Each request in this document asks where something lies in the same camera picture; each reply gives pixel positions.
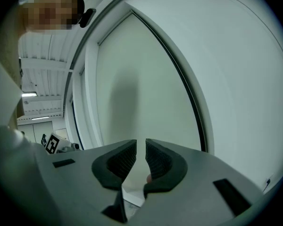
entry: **ceiling light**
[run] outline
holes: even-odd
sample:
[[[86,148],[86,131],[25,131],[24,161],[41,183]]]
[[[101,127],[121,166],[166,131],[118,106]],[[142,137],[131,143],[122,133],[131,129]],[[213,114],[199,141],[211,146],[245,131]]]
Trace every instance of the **ceiling light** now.
[[[37,93],[23,93],[22,97],[31,97],[31,96],[37,96]]]
[[[46,119],[46,118],[49,118],[49,116],[38,117],[38,118],[32,118],[32,120],[40,120],[40,119]]]

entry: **ceiling beam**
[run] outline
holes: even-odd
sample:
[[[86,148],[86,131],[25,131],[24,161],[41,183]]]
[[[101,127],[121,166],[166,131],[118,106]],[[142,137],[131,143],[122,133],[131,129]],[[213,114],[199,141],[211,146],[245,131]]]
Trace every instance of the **ceiling beam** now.
[[[42,122],[48,122],[48,121],[53,121],[55,119],[62,118],[62,115],[56,115],[54,117],[50,117],[47,119],[42,119],[42,120],[22,120],[22,121],[17,121],[18,126],[22,125],[28,125],[28,124],[37,124],[37,123],[42,123]]]
[[[38,114],[35,114],[35,115],[23,115],[23,116],[17,118],[17,121],[18,122],[21,122],[21,121],[36,121],[36,120],[32,120],[32,119],[33,118],[38,118],[38,117],[43,117],[43,116],[49,116],[48,119],[50,119],[50,118],[53,119],[53,118],[57,118],[58,116],[62,116],[62,112],[45,113],[45,114],[42,114],[42,115],[38,115]]]
[[[24,115],[44,115],[49,113],[56,113],[56,112],[62,112],[62,109],[48,109],[48,110],[39,110],[39,111],[24,111]]]
[[[66,62],[48,60],[48,59],[38,59],[38,58],[21,58],[21,68],[22,69],[38,69],[38,70],[55,70],[55,71],[65,71]]]
[[[34,96],[34,97],[22,97],[23,101],[37,102],[37,101],[57,101],[61,100],[62,96]]]

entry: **wall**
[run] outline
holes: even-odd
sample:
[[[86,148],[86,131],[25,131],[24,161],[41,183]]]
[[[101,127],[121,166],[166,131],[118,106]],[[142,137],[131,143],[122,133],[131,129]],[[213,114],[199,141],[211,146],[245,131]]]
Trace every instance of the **wall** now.
[[[85,114],[85,116],[86,116],[87,130],[88,130],[88,132],[89,132],[90,139],[91,139],[91,141],[92,141],[92,145],[94,145],[93,147],[96,147],[97,141],[96,141],[95,138],[92,136],[92,134],[93,134],[93,127],[92,127],[91,120],[89,119],[89,118],[90,118],[90,114],[89,114],[88,104],[87,104],[85,71],[84,71],[84,72],[82,73],[82,75],[81,75],[81,88],[82,88],[82,103],[83,103],[84,114]]]
[[[69,102],[66,103],[65,106],[64,119],[65,119],[65,126],[67,129],[69,141],[80,144],[79,137],[77,136],[75,129],[75,121],[73,117],[72,106]]]
[[[43,134],[46,135],[45,139],[46,141],[48,141],[50,134],[54,132],[53,124],[53,122],[47,121],[34,124],[20,125],[18,126],[18,130],[24,131],[25,136],[27,136],[31,142],[40,144]],[[61,124],[62,121],[57,121],[56,128],[58,128],[58,125]]]
[[[103,144],[137,139],[137,159],[123,183],[126,191],[142,190],[150,173],[146,138],[200,150],[184,85],[160,43],[134,15],[101,44],[96,82]]]
[[[73,74],[73,104],[75,110],[75,119],[78,132],[80,135],[81,142],[84,149],[92,149],[94,145],[92,144],[91,135],[88,130],[86,115],[84,114],[84,105],[82,99],[82,83],[80,74]]]
[[[23,125],[23,126],[18,126],[19,131],[23,131],[25,136],[31,141],[31,142],[36,142],[34,138],[34,132],[33,132],[33,125]]]
[[[126,2],[187,62],[208,107],[214,155],[260,188],[282,175],[283,29],[264,1]]]
[[[53,127],[54,131],[66,128],[65,119],[64,118],[58,118],[58,119],[52,120],[52,127]]]

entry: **gray machine surface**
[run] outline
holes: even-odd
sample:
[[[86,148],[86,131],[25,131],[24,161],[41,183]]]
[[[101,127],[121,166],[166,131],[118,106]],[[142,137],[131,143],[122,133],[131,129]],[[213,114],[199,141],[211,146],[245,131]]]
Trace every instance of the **gray machine surface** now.
[[[152,139],[146,145],[151,174],[159,177],[145,189],[151,184],[158,189],[145,194],[128,225],[218,225],[237,215],[234,208],[242,212],[262,197],[252,182],[208,153]],[[136,140],[47,154],[21,132],[0,128],[0,184],[41,224],[121,225],[126,222],[121,183],[134,153]],[[228,185],[217,186],[224,179]]]

